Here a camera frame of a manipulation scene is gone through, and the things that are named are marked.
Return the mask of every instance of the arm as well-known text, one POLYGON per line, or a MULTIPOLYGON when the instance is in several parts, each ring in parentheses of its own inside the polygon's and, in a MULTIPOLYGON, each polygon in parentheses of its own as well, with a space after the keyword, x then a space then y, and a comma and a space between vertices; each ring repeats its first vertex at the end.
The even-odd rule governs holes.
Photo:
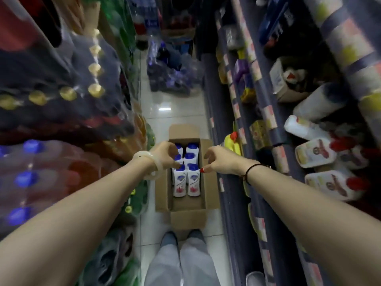
MULTIPOLYGON (((164 168, 177 167, 174 144, 151 150, 164 168)), ((74 285, 122 205, 145 174, 156 170, 139 157, 41 212, 0 242, 2 285, 74 285)))
MULTIPOLYGON (((205 172, 244 175, 258 161, 220 146, 208 150, 205 172)), ((270 168, 256 166, 248 182, 270 204, 336 285, 381 285, 381 222, 270 168)))

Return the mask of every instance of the light gray pants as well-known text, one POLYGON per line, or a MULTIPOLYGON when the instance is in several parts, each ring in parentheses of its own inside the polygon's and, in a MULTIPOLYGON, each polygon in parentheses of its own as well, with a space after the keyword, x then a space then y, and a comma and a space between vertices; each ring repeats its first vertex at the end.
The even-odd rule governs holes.
POLYGON ((149 265, 144 286, 220 286, 220 283, 207 245, 200 239, 189 238, 180 250, 180 257, 175 245, 159 250, 149 265))

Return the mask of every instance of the black string bracelet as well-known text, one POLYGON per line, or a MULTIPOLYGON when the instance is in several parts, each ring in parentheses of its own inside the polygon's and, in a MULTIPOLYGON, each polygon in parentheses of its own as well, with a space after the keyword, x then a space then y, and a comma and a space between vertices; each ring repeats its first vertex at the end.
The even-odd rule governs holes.
POLYGON ((256 163, 255 165, 252 165, 250 168, 247 169, 245 175, 241 176, 242 179, 243 179, 244 181, 247 182, 247 174, 249 173, 249 171, 250 171, 252 168, 254 168, 254 167, 258 166, 258 165, 262 165, 262 166, 264 166, 264 167, 269 167, 268 165, 265 165, 265 164, 263 164, 263 163, 256 163))

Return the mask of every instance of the shoe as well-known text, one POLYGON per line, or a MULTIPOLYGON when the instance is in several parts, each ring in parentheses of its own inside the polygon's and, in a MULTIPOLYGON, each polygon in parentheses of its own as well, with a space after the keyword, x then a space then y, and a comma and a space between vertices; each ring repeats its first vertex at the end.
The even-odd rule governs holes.
POLYGON ((173 231, 168 231, 164 234, 162 242, 160 243, 160 248, 166 245, 175 245, 178 247, 177 237, 173 231))
POLYGON ((202 234, 200 229, 193 229, 192 231, 190 231, 188 238, 197 238, 206 244, 205 239, 204 239, 204 235, 202 234))

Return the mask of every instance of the leg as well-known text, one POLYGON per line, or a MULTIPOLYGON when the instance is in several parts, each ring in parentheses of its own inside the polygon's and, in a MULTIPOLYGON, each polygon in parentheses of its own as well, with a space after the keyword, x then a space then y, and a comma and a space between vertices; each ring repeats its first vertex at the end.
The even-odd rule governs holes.
POLYGON ((167 232, 148 267, 144 286, 179 286, 181 278, 177 239, 173 232, 167 232))
POLYGON ((220 286, 200 230, 192 230, 180 251, 185 286, 220 286))

